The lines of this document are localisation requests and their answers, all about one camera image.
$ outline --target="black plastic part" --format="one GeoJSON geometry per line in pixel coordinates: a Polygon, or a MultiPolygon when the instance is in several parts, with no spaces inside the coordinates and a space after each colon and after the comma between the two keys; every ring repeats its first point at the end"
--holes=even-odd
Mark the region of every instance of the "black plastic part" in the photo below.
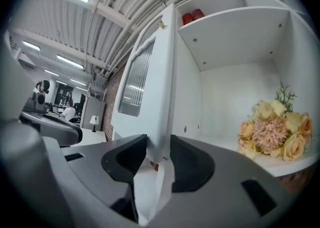
{"type": "Polygon", "coordinates": [[[75,153],[75,154],[71,154],[71,155],[68,155],[68,156],[64,156],[66,161],[69,162],[69,161],[73,161],[73,160],[76,160],[76,159],[79,159],[79,158],[83,158],[84,156],[81,155],[80,153],[75,153]]]}
{"type": "Polygon", "coordinates": [[[274,200],[256,180],[246,180],[241,184],[261,216],[267,214],[277,206],[274,200]]]}
{"type": "Polygon", "coordinates": [[[118,148],[108,151],[101,159],[103,169],[115,180],[133,184],[134,176],[146,157],[147,135],[143,134],[118,148]]]}
{"type": "Polygon", "coordinates": [[[49,114],[44,114],[44,115],[42,115],[42,116],[43,116],[44,118],[47,118],[47,119],[51,120],[51,121],[54,121],[54,122],[57,122],[57,123],[60,123],[60,124],[62,124],[62,125],[69,126],[69,127],[73,128],[73,129],[75,129],[75,130],[78,132],[78,143],[82,141],[82,136],[83,136],[83,135],[82,135],[82,130],[81,130],[80,127],[72,124],[72,123],[69,122],[69,121],[62,120],[61,118],[57,118],[57,117],[52,116],[52,115],[49,115],[49,114]]]}
{"type": "Polygon", "coordinates": [[[125,198],[117,200],[110,208],[126,218],[138,223],[138,212],[135,204],[134,184],[128,187],[125,198]]]}
{"type": "Polygon", "coordinates": [[[170,138],[170,158],[175,176],[172,192],[196,191],[215,172],[215,162],[209,154],[175,135],[171,135],[170,138]]]}

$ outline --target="shelving unit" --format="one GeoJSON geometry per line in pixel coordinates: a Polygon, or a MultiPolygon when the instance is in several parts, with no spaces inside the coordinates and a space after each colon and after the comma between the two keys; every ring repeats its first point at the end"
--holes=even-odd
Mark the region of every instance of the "shelving unit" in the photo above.
{"type": "MultiPolygon", "coordinates": [[[[172,134],[236,151],[240,124],[259,100],[274,99],[283,80],[298,95],[294,110],[311,116],[317,138],[319,41],[298,0],[191,0],[176,16],[172,134]],[[182,14],[197,8],[205,17],[181,26],[182,14]]],[[[264,155],[255,161],[282,176],[315,163],[318,149],[314,139],[298,161],[264,155]]]]}
{"type": "MultiPolygon", "coordinates": [[[[140,46],[150,22],[124,71],[112,116],[117,138],[147,134],[147,157],[154,162],[169,157],[171,134],[235,151],[241,123],[259,100],[275,98],[280,80],[298,96],[294,111],[308,112],[313,136],[320,135],[319,40],[299,0],[190,0],[160,15],[166,28],[140,46]],[[205,17],[183,26],[182,15],[195,9],[205,17]],[[119,113],[130,65],[150,43],[144,87],[134,89],[143,90],[140,113],[119,113]]],[[[318,160],[318,141],[298,161],[255,161],[274,176],[297,172],[318,160]]]]}

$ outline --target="window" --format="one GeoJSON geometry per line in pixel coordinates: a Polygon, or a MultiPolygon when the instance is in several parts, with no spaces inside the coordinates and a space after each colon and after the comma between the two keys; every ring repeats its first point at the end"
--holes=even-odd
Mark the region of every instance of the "window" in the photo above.
{"type": "Polygon", "coordinates": [[[152,42],[131,63],[128,76],[121,96],[119,112],[138,117],[142,96],[150,62],[150,56],[154,48],[152,42]]]}

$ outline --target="yellow rose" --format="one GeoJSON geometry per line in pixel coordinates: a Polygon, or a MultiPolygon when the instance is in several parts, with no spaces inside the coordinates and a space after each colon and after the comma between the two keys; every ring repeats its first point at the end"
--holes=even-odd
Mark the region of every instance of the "yellow rose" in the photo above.
{"type": "Polygon", "coordinates": [[[285,127],[292,134],[297,133],[302,125],[302,117],[299,113],[289,112],[286,114],[285,127]]]}
{"type": "Polygon", "coordinates": [[[256,155],[256,146],[252,143],[252,141],[240,138],[238,141],[237,151],[244,156],[253,159],[256,155]]]}
{"type": "Polygon", "coordinates": [[[274,109],[268,102],[259,101],[256,109],[258,115],[262,119],[268,119],[274,114],[274,109]]]}
{"type": "Polygon", "coordinates": [[[271,106],[278,117],[282,116],[283,113],[287,110],[287,108],[279,101],[271,102],[271,106]]]}
{"type": "Polygon", "coordinates": [[[240,135],[249,138],[254,134],[254,124],[252,122],[244,122],[241,124],[240,135]]]}
{"type": "Polygon", "coordinates": [[[301,115],[302,125],[299,128],[305,143],[308,143],[312,134],[312,120],[309,118],[308,114],[301,115]]]}
{"type": "Polygon", "coordinates": [[[300,158],[305,149],[305,140],[300,133],[290,136],[283,146],[283,159],[285,161],[300,158]]]}
{"type": "Polygon", "coordinates": [[[279,147],[278,149],[272,150],[272,151],[270,152],[270,156],[271,156],[272,158],[276,158],[276,157],[278,157],[278,156],[281,154],[281,151],[282,151],[282,147],[279,147]]]}

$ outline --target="person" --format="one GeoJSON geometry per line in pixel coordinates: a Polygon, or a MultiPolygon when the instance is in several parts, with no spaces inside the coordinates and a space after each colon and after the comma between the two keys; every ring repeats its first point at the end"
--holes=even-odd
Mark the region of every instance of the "person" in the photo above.
{"type": "Polygon", "coordinates": [[[33,91],[40,92],[42,94],[48,94],[49,88],[50,88],[50,82],[48,80],[42,80],[35,85],[35,89],[33,91]]]}
{"type": "Polygon", "coordinates": [[[72,93],[69,93],[66,99],[64,100],[64,104],[66,105],[68,101],[72,100],[72,93]]]}
{"type": "Polygon", "coordinates": [[[74,102],[73,100],[69,100],[66,103],[66,109],[62,112],[60,117],[63,117],[65,120],[69,121],[70,119],[76,116],[76,110],[73,108],[74,102]]]}

